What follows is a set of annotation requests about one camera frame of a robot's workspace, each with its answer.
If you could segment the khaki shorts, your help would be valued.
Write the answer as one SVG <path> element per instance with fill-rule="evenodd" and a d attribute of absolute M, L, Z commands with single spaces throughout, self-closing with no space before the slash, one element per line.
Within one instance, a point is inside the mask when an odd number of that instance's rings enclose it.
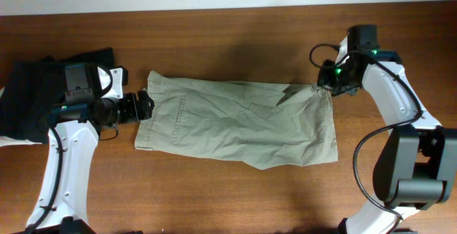
<path fill-rule="evenodd" d="M 338 160 L 333 106 L 315 85 L 167 78 L 152 71 L 155 103 L 134 146 L 143 151 L 222 161 L 265 170 Z"/>

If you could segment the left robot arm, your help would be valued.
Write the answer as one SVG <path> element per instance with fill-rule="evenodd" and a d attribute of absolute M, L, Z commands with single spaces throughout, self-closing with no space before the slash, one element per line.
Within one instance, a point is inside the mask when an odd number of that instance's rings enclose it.
<path fill-rule="evenodd" d="M 44 179 L 25 233 L 92 233 L 86 201 L 100 131 L 149 119 L 153 108 L 146 91 L 53 108 Z"/>

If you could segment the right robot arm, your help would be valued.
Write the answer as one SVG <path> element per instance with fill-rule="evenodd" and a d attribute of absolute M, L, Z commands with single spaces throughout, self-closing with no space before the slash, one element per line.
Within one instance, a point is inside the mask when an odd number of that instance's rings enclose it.
<path fill-rule="evenodd" d="M 450 198 L 456 176 L 456 130 L 443 127 L 421 103 L 399 55 L 379 46 L 376 26 L 350 27 L 333 49 L 337 58 L 320 65 L 318 86 L 332 96 L 364 89 L 385 122 L 356 146 L 352 163 L 356 180 L 361 147 L 380 133 L 389 134 L 373 169 L 374 194 L 359 183 L 367 201 L 356 214 L 344 218 L 337 231 L 397 233 L 408 217 Z"/>

